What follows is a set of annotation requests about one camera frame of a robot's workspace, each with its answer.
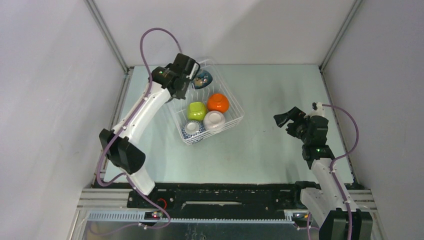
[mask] dish rack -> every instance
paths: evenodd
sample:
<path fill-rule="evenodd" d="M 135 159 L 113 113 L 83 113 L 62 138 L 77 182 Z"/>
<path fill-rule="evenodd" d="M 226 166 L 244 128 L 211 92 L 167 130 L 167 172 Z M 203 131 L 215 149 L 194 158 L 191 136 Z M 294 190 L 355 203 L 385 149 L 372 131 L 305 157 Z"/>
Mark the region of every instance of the dish rack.
<path fill-rule="evenodd" d="M 207 87 L 201 89 L 195 89 L 194 85 L 191 84 L 191 86 L 187 90 L 187 93 L 185 94 L 184 100 L 173 100 L 166 104 L 170 114 L 172 115 L 172 119 L 174 120 L 178 128 L 179 136 L 181 137 L 182 141 L 185 142 L 187 145 L 191 145 L 197 142 L 197 140 L 199 139 L 204 140 L 206 138 L 209 138 L 210 136 L 213 136 L 215 134 L 218 134 L 222 131 L 236 126 L 240 123 L 240 121 L 243 119 L 243 116 L 245 115 L 245 112 L 243 111 L 239 102 L 237 102 L 234 95 L 231 93 L 224 78 L 218 72 L 213 61 L 210 59 L 206 59 L 199 62 L 199 64 L 201 69 L 208 71 L 212 75 L 212 82 Z M 229 101 L 229 109 L 224 113 L 224 127 L 219 131 L 209 129 L 188 139 L 184 139 L 181 129 L 189 121 L 187 117 L 187 110 L 189 104 L 193 102 L 202 102 L 206 106 L 209 97 L 216 93 L 225 95 Z"/>

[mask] floor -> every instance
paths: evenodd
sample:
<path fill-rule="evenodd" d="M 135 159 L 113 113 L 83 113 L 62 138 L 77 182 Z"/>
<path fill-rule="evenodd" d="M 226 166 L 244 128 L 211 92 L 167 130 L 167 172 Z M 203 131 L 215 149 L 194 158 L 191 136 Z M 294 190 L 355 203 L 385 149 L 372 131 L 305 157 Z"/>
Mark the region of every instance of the floor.
<path fill-rule="evenodd" d="M 296 106 L 308 113 L 313 102 L 329 99 L 316 65 L 217 65 L 245 115 L 240 124 L 187 146 L 163 106 L 149 123 L 136 147 L 146 154 L 146 168 L 155 182 L 271 184 L 315 181 L 302 158 L 301 140 L 276 126 L 273 116 Z M 140 97 L 147 83 L 143 66 L 135 67 L 121 117 Z M 345 153 L 334 115 L 327 144 L 335 156 Z M 352 183 L 346 158 L 338 163 L 341 180 Z M 120 170 L 108 164 L 105 180 Z"/>

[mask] blue patterned bowl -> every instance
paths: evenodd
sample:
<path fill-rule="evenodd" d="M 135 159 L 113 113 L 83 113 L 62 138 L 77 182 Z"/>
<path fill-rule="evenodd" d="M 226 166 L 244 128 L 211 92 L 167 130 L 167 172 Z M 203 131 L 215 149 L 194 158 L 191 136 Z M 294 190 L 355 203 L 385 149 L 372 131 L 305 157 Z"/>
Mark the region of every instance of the blue patterned bowl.
<path fill-rule="evenodd" d="M 211 73 L 200 69 L 199 72 L 197 73 L 196 77 L 194 77 L 193 80 L 193 84 L 194 84 L 194 89 L 202 89 L 206 86 L 208 86 L 209 84 L 212 83 L 212 80 L 214 78 L 212 77 Z"/>
<path fill-rule="evenodd" d="M 183 126 L 181 128 L 182 136 L 186 140 L 193 138 L 193 137 L 203 133 L 204 131 L 206 131 L 206 129 L 203 126 L 203 124 L 200 121 L 196 121 L 196 120 L 188 121 L 185 124 L 185 126 Z M 196 143 L 200 142 L 201 140 L 202 140 L 202 138 L 200 137 L 196 140 L 192 140 L 192 141 L 189 141 L 189 142 L 192 143 L 192 144 L 196 144 Z"/>

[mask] red wire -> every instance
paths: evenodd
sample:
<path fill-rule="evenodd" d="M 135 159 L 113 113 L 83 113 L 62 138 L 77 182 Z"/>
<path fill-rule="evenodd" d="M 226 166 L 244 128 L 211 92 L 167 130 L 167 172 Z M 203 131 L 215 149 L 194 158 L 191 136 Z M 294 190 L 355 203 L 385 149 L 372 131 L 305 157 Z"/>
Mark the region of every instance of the red wire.
<path fill-rule="evenodd" d="M 163 207 L 163 209 L 165 210 L 165 209 L 167 209 L 167 201 L 165 201 L 165 199 L 163 199 L 163 198 L 159 198 L 158 199 L 158 201 L 163 201 L 164 203 L 165 203 L 165 206 Z"/>

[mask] robotic arm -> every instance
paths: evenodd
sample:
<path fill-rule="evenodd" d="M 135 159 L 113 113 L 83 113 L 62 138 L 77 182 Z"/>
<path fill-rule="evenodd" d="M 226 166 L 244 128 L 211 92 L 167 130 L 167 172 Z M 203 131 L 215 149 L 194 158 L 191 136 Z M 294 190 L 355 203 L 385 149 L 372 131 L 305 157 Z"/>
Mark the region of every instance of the robotic arm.
<path fill-rule="evenodd" d="M 150 194 L 155 187 L 155 182 L 146 170 L 146 155 L 134 144 L 139 142 L 146 126 L 163 104 L 172 99 L 185 99 L 190 82 L 199 69 L 200 65 L 194 59 L 181 53 L 177 54 L 173 63 L 166 67 L 157 67 L 151 73 L 153 79 L 150 95 L 144 98 L 144 93 L 149 90 L 147 85 L 143 95 L 124 119 L 112 130 L 103 129 L 99 135 L 105 150 L 115 133 L 123 129 L 108 149 L 106 156 L 113 165 L 127 174 L 127 177 L 144 195 Z"/>
<path fill-rule="evenodd" d="M 320 240 L 345 240 L 349 234 L 349 214 L 351 214 L 351 239 L 369 240 L 373 219 L 369 212 L 362 212 L 351 198 L 337 171 L 337 162 L 330 147 L 326 145 L 328 119 L 324 117 L 322 103 L 313 103 L 313 111 L 306 115 L 297 107 L 275 115 L 278 127 L 288 121 L 286 131 L 302 140 L 302 156 L 310 170 L 318 179 L 320 189 L 307 187 L 300 192 L 304 204 L 319 226 Z"/>

